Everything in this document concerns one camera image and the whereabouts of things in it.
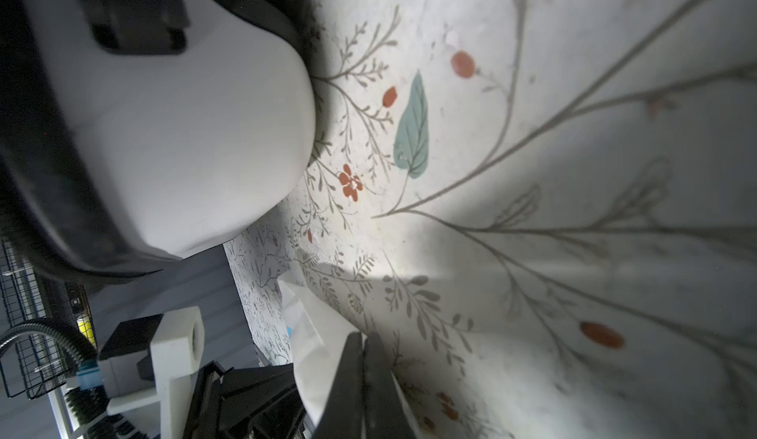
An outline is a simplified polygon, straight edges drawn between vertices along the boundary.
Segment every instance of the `gray floor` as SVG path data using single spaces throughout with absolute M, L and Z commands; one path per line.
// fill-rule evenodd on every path
M 89 304 L 99 347 L 123 320 L 200 306 L 205 324 L 202 363 L 216 360 L 224 368 L 259 365 L 222 246 L 206 250 L 138 282 L 90 291 Z M 0 326 L 2 330 L 6 328 L 5 324 Z M 5 357 L 3 366 L 12 366 L 9 362 L 15 360 L 12 358 L 14 352 Z M 58 437 L 46 397 L 33 401 L 23 395 L 8 399 L 2 391 L 0 429 L 3 437 L 14 439 Z

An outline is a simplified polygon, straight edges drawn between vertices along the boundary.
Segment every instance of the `wire rack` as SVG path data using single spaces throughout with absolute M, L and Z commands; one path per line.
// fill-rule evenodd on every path
M 0 290 L 9 326 L 42 317 L 58 319 L 77 327 L 94 344 L 95 332 L 84 289 L 37 276 L 34 267 L 7 240 L 0 239 L 0 245 Z M 19 338 L 15 349 L 22 381 L 14 381 L 19 377 L 17 372 L 6 371 L 7 362 L 0 363 L 5 394 L 9 397 L 24 392 L 31 400 L 43 396 L 65 383 L 76 368 L 62 348 L 42 335 Z

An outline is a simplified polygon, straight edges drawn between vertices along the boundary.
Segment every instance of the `floral pattern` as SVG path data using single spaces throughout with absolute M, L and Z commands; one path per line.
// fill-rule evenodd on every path
M 312 158 L 226 245 L 264 352 L 293 269 L 439 437 L 757 434 L 757 0 L 304 2 Z

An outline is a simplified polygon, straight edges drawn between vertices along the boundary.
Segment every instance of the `white plastic bag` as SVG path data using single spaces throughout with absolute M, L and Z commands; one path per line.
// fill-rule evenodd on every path
M 358 329 L 308 288 L 298 286 L 291 271 L 279 276 L 279 288 L 284 321 L 291 330 L 289 344 L 297 389 L 310 419 L 317 426 L 326 408 L 347 336 Z M 413 433 L 418 438 L 427 437 L 421 435 L 396 378 L 394 387 Z

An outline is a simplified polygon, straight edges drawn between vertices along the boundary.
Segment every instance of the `blue object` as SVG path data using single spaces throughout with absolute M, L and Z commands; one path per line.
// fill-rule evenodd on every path
M 97 366 L 97 360 L 87 360 L 76 371 L 76 380 L 79 382 L 81 390 L 91 390 L 92 388 L 102 386 L 102 375 L 100 368 Z

